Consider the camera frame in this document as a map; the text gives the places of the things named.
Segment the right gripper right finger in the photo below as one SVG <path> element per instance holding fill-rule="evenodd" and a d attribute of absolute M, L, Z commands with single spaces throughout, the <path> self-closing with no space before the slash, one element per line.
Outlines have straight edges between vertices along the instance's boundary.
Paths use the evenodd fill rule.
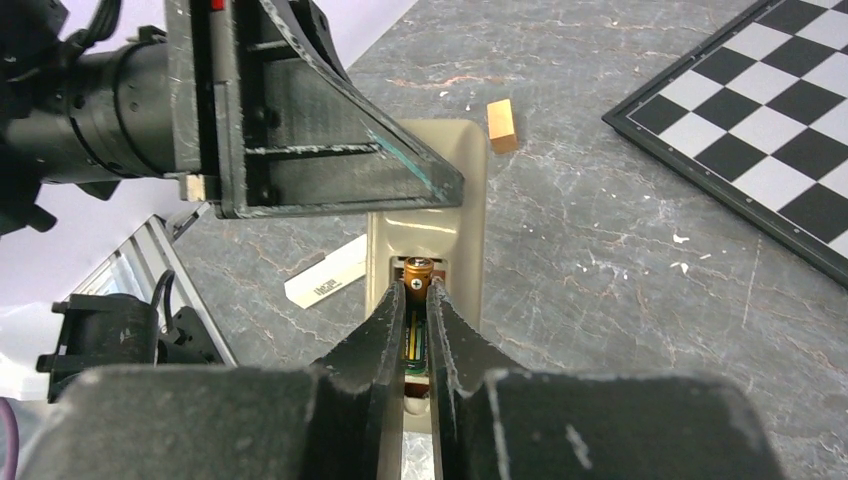
<path fill-rule="evenodd" d="M 438 479 L 508 479 L 497 382 L 522 368 L 459 313 L 439 278 L 426 297 L 430 409 Z"/>

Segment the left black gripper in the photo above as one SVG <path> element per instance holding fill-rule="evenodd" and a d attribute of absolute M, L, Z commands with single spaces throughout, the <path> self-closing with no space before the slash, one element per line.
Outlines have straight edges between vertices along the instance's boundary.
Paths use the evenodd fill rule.
<path fill-rule="evenodd" d="M 366 99 L 316 11 L 290 1 L 167 1 L 181 198 L 222 219 L 457 207 L 464 178 Z"/>

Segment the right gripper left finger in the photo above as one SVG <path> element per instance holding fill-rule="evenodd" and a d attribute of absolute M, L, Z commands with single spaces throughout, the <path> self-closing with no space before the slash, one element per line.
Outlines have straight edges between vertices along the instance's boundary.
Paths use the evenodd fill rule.
<path fill-rule="evenodd" d="M 393 282 L 370 316 L 313 364 L 322 377 L 309 426 L 311 479 L 398 479 L 406 292 Z"/>

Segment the gold black AA battery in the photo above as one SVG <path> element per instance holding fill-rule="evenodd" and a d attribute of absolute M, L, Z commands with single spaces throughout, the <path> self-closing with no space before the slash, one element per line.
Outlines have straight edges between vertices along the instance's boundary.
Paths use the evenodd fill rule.
<path fill-rule="evenodd" d="M 424 257 L 404 261 L 403 283 L 406 292 L 405 371 L 423 374 L 427 367 L 426 299 L 434 271 L 434 262 Z"/>

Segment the beige remote control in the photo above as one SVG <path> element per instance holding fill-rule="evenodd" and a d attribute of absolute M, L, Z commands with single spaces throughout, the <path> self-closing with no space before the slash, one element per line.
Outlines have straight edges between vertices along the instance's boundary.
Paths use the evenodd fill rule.
<path fill-rule="evenodd" d="M 464 176 L 461 206 L 371 213 L 367 220 L 366 311 L 403 279 L 409 257 L 434 262 L 461 316 L 478 327 L 483 292 L 488 149 L 482 128 L 469 120 L 404 120 L 402 126 L 432 147 Z M 428 365 L 423 374 L 405 372 L 403 427 L 428 439 L 431 430 Z"/>

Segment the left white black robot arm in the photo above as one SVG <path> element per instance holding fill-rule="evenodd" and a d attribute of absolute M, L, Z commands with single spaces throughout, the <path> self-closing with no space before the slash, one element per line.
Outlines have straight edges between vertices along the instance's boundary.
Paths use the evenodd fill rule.
<path fill-rule="evenodd" d="M 169 1 L 116 31 L 117 1 L 66 38 L 59 1 L 1 5 L 1 230 L 50 230 L 37 197 L 106 200 L 169 178 L 222 219 L 458 207 L 464 177 L 351 83 L 311 1 Z"/>

